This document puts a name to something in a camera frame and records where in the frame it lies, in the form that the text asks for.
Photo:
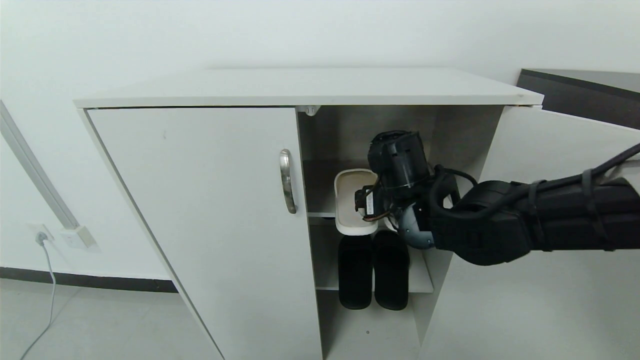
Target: cable strap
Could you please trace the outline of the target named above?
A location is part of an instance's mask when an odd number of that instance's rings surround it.
[[[600,214],[596,209],[596,201],[593,198],[593,177],[591,175],[591,171],[592,169],[587,169],[582,173],[584,205],[587,208],[589,222],[591,222],[591,226],[593,226],[593,230],[596,232],[596,236],[602,245],[602,249],[605,251],[613,251],[616,249],[615,244],[613,244],[607,236],[607,231],[604,229],[604,224],[602,223]]]
[[[536,243],[538,243],[538,247],[542,251],[551,251],[551,246],[549,243],[547,243],[545,231],[542,229],[542,223],[540,222],[540,217],[538,216],[538,208],[536,207],[536,191],[538,190],[538,185],[544,183],[545,181],[547,180],[537,180],[529,185],[529,214],[536,219],[533,231],[536,237]]]

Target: cabinet top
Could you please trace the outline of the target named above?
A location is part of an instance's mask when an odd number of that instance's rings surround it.
[[[443,67],[209,69],[98,92],[78,108],[539,105],[535,92]]]

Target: white power cord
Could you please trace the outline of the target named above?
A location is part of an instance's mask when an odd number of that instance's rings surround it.
[[[44,330],[40,333],[40,335],[38,335],[36,340],[33,340],[31,345],[29,345],[27,350],[24,351],[22,356],[20,356],[20,360],[23,360],[24,357],[27,356],[27,353],[29,352],[29,350],[31,350],[33,345],[35,345],[35,343],[38,342],[38,340],[42,337],[42,335],[44,335],[44,333],[47,332],[47,330],[49,330],[49,327],[51,326],[51,322],[53,321],[53,296],[55,296],[56,294],[56,276],[53,275],[53,270],[51,269],[51,260],[49,259],[49,253],[47,252],[47,248],[44,246],[45,240],[48,240],[48,237],[45,233],[40,232],[36,235],[36,242],[38,243],[38,245],[42,247],[42,250],[44,250],[45,256],[47,256],[47,265],[49,265],[49,274],[51,275],[51,280],[53,280],[53,289],[51,290],[51,310],[49,311],[49,323],[47,324],[47,327],[45,327]]]

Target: cabinet door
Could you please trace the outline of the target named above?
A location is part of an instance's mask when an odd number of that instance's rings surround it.
[[[225,359],[320,359],[295,110],[88,114],[153,245]],[[283,149],[295,214],[283,194]]]
[[[480,181],[580,174],[637,143],[635,129],[506,106]],[[453,256],[420,358],[637,359],[639,272],[637,250],[536,251],[487,267]]]

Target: white slipper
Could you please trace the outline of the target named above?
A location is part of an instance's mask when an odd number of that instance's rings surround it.
[[[335,176],[335,227],[344,235],[369,235],[378,229],[378,222],[362,220],[355,209],[355,193],[365,185],[373,185],[378,176],[366,168],[342,171]]]

